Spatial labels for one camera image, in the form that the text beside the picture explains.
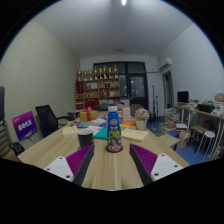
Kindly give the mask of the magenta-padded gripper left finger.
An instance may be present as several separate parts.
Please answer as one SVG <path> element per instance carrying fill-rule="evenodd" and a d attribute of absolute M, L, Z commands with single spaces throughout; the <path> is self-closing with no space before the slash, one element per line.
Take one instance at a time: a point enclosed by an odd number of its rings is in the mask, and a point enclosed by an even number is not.
<path fill-rule="evenodd" d="M 57 157 L 45 171 L 81 186 L 93 155 L 94 146 L 89 145 L 68 157 Z"/>

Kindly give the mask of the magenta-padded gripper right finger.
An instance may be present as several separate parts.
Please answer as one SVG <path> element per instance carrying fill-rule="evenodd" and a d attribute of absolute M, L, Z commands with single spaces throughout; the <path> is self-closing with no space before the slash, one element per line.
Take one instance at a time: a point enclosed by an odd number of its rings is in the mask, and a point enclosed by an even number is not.
<path fill-rule="evenodd" d="M 155 154 L 143 147 L 131 144 L 130 155 L 136 165 L 143 185 L 148 185 L 182 169 L 168 155 Z"/>

